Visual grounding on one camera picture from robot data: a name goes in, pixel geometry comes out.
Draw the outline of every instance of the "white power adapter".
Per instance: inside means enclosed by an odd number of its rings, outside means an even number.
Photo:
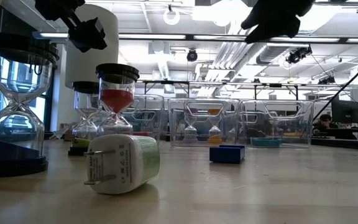
[[[99,194],[123,194],[153,179],[160,170],[160,151],[154,138],[111,134],[88,147],[88,181]]]

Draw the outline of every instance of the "white cylinder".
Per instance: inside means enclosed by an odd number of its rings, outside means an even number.
[[[82,53],[70,41],[67,49],[67,65],[65,86],[73,88],[73,82],[99,83],[95,74],[96,66],[102,63],[117,63],[119,52],[118,20],[109,10],[100,6],[85,4],[75,11],[81,21],[88,21],[97,17],[106,34],[104,41],[107,47],[103,50],[90,49]]]

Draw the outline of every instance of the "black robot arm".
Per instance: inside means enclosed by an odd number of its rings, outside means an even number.
[[[89,49],[107,47],[103,27],[98,18],[81,22],[76,16],[76,8],[85,4],[85,0],[35,0],[35,8],[46,20],[62,21],[68,27],[68,38],[81,52]]]

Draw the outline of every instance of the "black cable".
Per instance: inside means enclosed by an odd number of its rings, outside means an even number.
[[[313,118],[313,120],[317,119],[318,116],[327,108],[327,106],[350,84],[352,83],[356,78],[358,77],[358,72],[357,74],[351,78],[337,93],[335,93],[335,95],[328,101],[327,104],[325,104],[325,106],[323,106],[323,109],[320,110],[319,113],[317,113],[317,115]]]
[[[320,68],[323,70],[323,72],[324,72],[326,75],[328,75],[328,73],[325,71],[325,69],[323,68],[323,66],[320,65],[320,63],[317,61],[317,59],[314,57],[314,55],[311,55],[311,56],[314,58],[314,60],[317,62],[317,64],[320,66]],[[345,94],[346,94],[348,97],[350,97],[351,100],[353,100],[353,101],[355,101],[356,103],[358,103],[355,99],[352,98],[352,96],[351,96],[350,94],[348,94],[348,93],[346,93],[346,92],[345,92]]]

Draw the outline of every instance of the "window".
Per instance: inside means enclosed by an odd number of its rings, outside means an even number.
[[[36,84],[39,82],[39,78],[37,75],[33,73],[28,73],[29,65],[24,65],[20,63],[10,63],[8,60],[3,61],[2,65],[2,82],[7,81],[8,76],[14,75],[17,81],[21,81],[22,85],[17,85],[18,88],[26,92],[30,87],[26,83],[33,83]],[[38,116],[38,118],[44,122],[45,130],[48,131],[50,128],[50,113],[52,109],[52,92],[53,92],[53,74],[51,78],[51,84],[48,91],[42,93],[41,96],[37,97],[36,99],[32,100],[29,103],[29,108]],[[3,110],[8,105],[7,98],[0,92],[0,111]],[[26,126],[25,123],[17,119],[13,119],[12,127],[17,126]]]

